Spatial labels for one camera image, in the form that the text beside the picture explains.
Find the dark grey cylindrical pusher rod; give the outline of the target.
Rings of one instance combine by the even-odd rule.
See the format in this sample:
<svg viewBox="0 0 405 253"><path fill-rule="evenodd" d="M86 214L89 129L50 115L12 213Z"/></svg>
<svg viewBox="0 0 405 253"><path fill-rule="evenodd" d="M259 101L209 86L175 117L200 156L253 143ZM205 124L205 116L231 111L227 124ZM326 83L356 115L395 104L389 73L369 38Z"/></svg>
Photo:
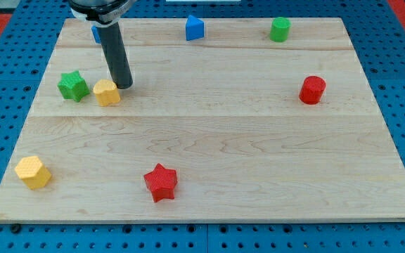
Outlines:
<svg viewBox="0 0 405 253"><path fill-rule="evenodd" d="M133 84L133 78L119 24L98 27L97 32L112 80L118 89L128 89Z"/></svg>

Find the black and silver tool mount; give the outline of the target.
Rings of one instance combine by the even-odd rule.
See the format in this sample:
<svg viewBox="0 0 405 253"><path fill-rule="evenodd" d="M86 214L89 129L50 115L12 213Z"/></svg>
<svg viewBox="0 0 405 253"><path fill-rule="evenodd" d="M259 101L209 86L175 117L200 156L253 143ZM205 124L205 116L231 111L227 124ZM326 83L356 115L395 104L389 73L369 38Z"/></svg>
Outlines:
<svg viewBox="0 0 405 253"><path fill-rule="evenodd" d="M69 0L72 14L95 26L110 26L117 22L136 0Z"/></svg>

